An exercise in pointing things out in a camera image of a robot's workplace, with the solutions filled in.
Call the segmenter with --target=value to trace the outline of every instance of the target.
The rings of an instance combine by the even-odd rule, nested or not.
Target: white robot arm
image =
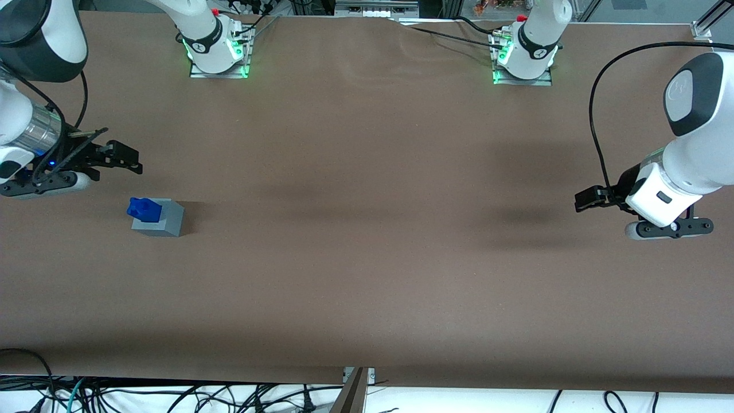
[[[553,64],[558,41],[572,16],[568,0],[536,1],[526,21],[510,26],[509,48],[498,63],[519,79],[537,79]]]
[[[734,53],[695,57],[673,76],[663,99],[676,138],[625,171],[612,193],[595,186],[576,194],[577,212],[618,204],[643,218],[626,229],[633,239],[711,232],[711,220],[690,213],[693,204],[734,184]]]
[[[206,0],[146,1],[173,19],[189,58],[201,71],[220,73],[243,58],[237,43],[241,24],[215,15]],[[90,180],[99,180],[99,172],[89,165],[141,173],[135,150],[117,141],[91,145],[87,138],[92,134],[81,133],[53,107],[36,104],[15,88],[18,79],[67,82],[81,73],[87,40],[74,0],[0,0],[0,21],[9,22],[0,25],[0,194],[27,198],[81,190]],[[66,157],[67,164],[59,165]],[[29,164],[58,173],[59,179],[54,183],[49,174],[30,176]]]

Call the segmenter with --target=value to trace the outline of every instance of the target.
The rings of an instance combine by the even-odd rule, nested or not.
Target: metal bracket
[[[503,26],[502,29],[495,30],[491,35],[487,35],[487,39],[490,44],[502,46],[502,49],[490,49],[492,81],[495,85],[551,86],[553,84],[550,67],[546,68],[539,78],[526,80],[518,79],[511,75],[504,66],[498,63],[500,58],[504,57],[504,54],[507,53],[507,50],[511,46],[512,30],[510,26]]]
[[[242,23],[235,20],[235,30],[242,30]],[[222,73],[206,73],[199,69],[193,62],[191,64],[191,70],[189,77],[196,79],[247,79],[250,75],[250,63],[252,61],[252,45],[255,42],[256,31],[254,27],[242,33],[239,36],[233,37],[230,42],[232,53],[242,55],[242,59],[237,61],[231,68]]]
[[[691,23],[691,33],[696,41],[711,42],[711,27],[734,8],[734,0],[718,0],[700,19]]]
[[[370,381],[374,382],[374,368],[345,367],[344,378],[346,378],[346,384],[339,392],[329,413],[363,413],[367,385]]]
[[[708,41],[711,42],[711,30],[706,29],[705,31],[701,32],[701,28],[698,24],[698,21],[691,22],[691,34],[693,35],[693,40],[697,42],[703,42]]]
[[[345,367],[344,368],[344,372],[341,374],[341,382],[342,383],[346,383],[349,380],[349,377],[352,376],[352,373],[355,371],[355,368],[356,367]],[[368,374],[368,379],[369,379],[368,382],[367,382],[367,384],[374,384],[375,383],[375,381],[374,381],[374,378],[375,378],[374,368],[373,367],[368,367],[367,374]]]

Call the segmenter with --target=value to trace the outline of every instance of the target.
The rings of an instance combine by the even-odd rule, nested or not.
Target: brown paper sheet
[[[700,202],[712,235],[677,242],[573,210],[601,183],[594,76],[687,26],[569,26],[543,88],[493,85],[481,46],[384,19],[281,18],[233,81],[189,79],[165,15],[82,18],[82,126],[109,127],[145,173],[0,200],[2,347],[78,376],[339,382],[370,365],[393,385],[734,389],[734,191]],[[609,72],[596,114],[615,179],[673,138],[663,88],[700,52]],[[42,87],[76,117],[78,81]],[[130,230],[131,196],[180,201],[186,234]]]

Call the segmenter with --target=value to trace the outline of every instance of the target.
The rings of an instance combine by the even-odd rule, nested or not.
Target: black cable
[[[262,15],[261,15],[261,16],[260,16],[260,17],[258,18],[258,20],[255,20],[255,23],[253,23],[253,24],[251,24],[251,25],[250,25],[250,27],[247,27],[246,29],[244,29],[244,30],[242,30],[242,31],[240,31],[240,32],[234,32],[234,35],[235,35],[235,36],[239,36],[239,35],[241,35],[241,34],[243,34],[243,33],[247,33],[247,32],[249,32],[250,30],[254,29],[254,28],[255,28],[255,27],[256,27],[256,26],[258,25],[258,23],[260,23],[260,20],[262,20],[262,19],[263,19],[263,18],[264,18],[265,16],[267,16],[267,13],[263,13],[263,14],[262,14]]]
[[[592,139],[594,140],[594,147],[596,148],[597,155],[599,156],[599,165],[601,166],[601,173],[604,177],[604,185],[606,186],[606,190],[608,192],[609,198],[611,199],[611,202],[613,205],[618,206],[622,211],[629,212],[631,214],[636,215],[634,211],[627,208],[626,206],[622,205],[622,202],[619,201],[617,196],[612,192],[611,189],[611,183],[609,181],[609,174],[606,170],[606,163],[604,162],[604,155],[601,151],[601,146],[599,144],[599,139],[596,135],[596,128],[594,127],[594,97],[596,95],[596,89],[599,85],[599,81],[601,80],[601,77],[603,74],[616,62],[619,62],[621,59],[624,59],[625,57],[629,56],[632,53],[636,53],[638,51],[648,50],[648,49],[655,49],[658,47],[673,47],[673,46],[690,46],[690,47],[706,47],[706,48],[719,48],[719,49],[727,49],[727,50],[734,50],[734,45],[726,44],[726,43],[696,43],[696,42],[660,42],[660,43],[650,43],[643,46],[638,46],[634,49],[627,50],[624,53],[618,54],[614,59],[610,60],[609,63],[604,65],[602,70],[597,75],[596,79],[594,80],[594,84],[592,86],[591,94],[589,95],[589,128],[591,129],[592,133]]]
[[[43,364],[43,369],[46,370],[46,374],[48,375],[48,391],[53,396],[53,398],[51,399],[51,410],[53,411],[54,404],[56,403],[56,401],[54,400],[56,397],[56,390],[54,389],[54,376],[51,373],[51,367],[48,366],[48,363],[46,362],[46,360],[40,354],[36,353],[35,351],[28,350],[27,348],[15,348],[15,347],[0,348],[0,354],[3,354],[3,353],[27,354],[29,356],[33,356],[34,358],[36,358],[36,360],[38,360],[39,362],[41,362],[41,364]]]
[[[38,33],[38,31],[41,30],[41,27],[46,22],[46,19],[48,19],[48,14],[51,12],[51,2],[52,0],[46,0],[46,2],[43,5],[43,14],[38,19],[36,24],[34,24],[33,27],[28,32],[26,32],[25,35],[23,35],[23,37],[17,40],[0,41],[0,47],[19,47],[19,46],[22,46],[28,40],[31,40],[33,36],[35,36],[36,33]]]
[[[187,391],[181,393],[178,396],[178,398],[175,401],[173,401],[173,404],[171,404],[171,407],[168,408],[167,413],[171,413],[173,409],[176,407],[176,405],[178,405],[184,398],[186,398],[186,396],[191,395],[193,392],[195,392],[196,389],[198,389],[199,387],[200,386],[192,386]]]
[[[272,406],[272,405],[274,405],[276,403],[285,403],[287,401],[287,399],[292,398],[294,396],[302,395],[305,392],[318,392],[320,390],[336,390],[336,389],[341,389],[341,388],[343,388],[343,387],[342,386],[325,386],[325,387],[317,387],[315,389],[301,390],[299,392],[294,392],[294,393],[291,393],[290,395],[285,395],[285,396],[283,396],[281,398],[277,398],[277,399],[275,399],[273,401],[265,402],[265,403],[263,403],[263,409],[267,409],[268,407],[270,407],[270,406]]]
[[[422,29],[420,27],[411,26],[410,28],[411,29],[414,29],[414,30],[418,30],[419,32],[430,33],[432,35],[438,35],[438,36],[444,36],[444,37],[447,37],[449,39],[460,40],[460,41],[466,42],[466,43],[478,44],[480,46],[485,46],[485,47],[488,47],[490,49],[502,49],[502,46],[496,45],[496,44],[489,44],[489,43],[485,43],[485,42],[478,42],[476,40],[470,40],[470,39],[465,39],[463,37],[457,37],[457,36],[447,35],[446,33],[434,32],[433,30]]]
[[[462,15],[458,15],[452,18],[452,20],[461,20],[465,22],[466,24],[468,24],[469,26],[471,26],[472,29],[476,30],[477,32],[484,33],[486,35],[491,35],[492,32],[494,32],[495,30],[502,29],[502,26],[499,26],[497,29],[491,29],[491,30],[482,29],[481,27],[477,26],[473,21],[469,20],[468,18]]]
[[[79,74],[81,77],[81,86],[84,88],[84,102],[81,104],[81,111],[79,112],[79,117],[76,119],[76,122],[74,123],[75,128],[79,128],[79,125],[81,125],[81,121],[84,119],[84,114],[87,113],[87,103],[90,99],[90,90],[89,86],[87,85],[87,77],[84,75],[84,71],[81,71]]]
[[[609,395],[613,395],[619,402],[619,405],[622,407],[622,411],[624,413],[627,413],[627,406],[625,406],[625,404],[622,402],[622,399],[619,397],[619,395],[615,392],[612,392],[611,390],[607,390],[604,392],[604,404],[606,405],[606,408],[611,413],[619,413],[617,410],[614,410],[611,406],[609,406],[609,399],[608,399]]]
[[[558,403],[558,399],[561,397],[562,392],[563,392],[563,389],[559,390],[556,393],[556,396],[553,397],[553,402],[550,403],[550,409],[548,410],[548,413],[553,413],[553,411],[556,410],[556,403]]]
[[[49,173],[49,175],[53,175],[54,173],[59,172],[61,170],[61,168],[65,167],[66,164],[68,164],[69,161],[71,161],[76,155],[78,155],[79,152],[81,152],[82,149],[86,148],[90,143],[92,143],[92,141],[94,139],[96,139],[99,135],[101,135],[101,134],[103,134],[104,132],[107,132],[107,131],[109,131],[109,129],[107,129],[107,128],[97,129],[96,131],[94,131],[94,133],[91,134],[81,145],[79,145],[76,148],[74,148],[74,150],[71,151],[66,156],[66,158],[64,158],[61,161],[58,161],[56,163],[56,166],[54,166],[54,168],[51,169],[51,172]]]
[[[653,408],[650,410],[652,413],[656,413],[658,411],[658,399],[660,398],[660,392],[655,392],[655,395],[653,396]]]

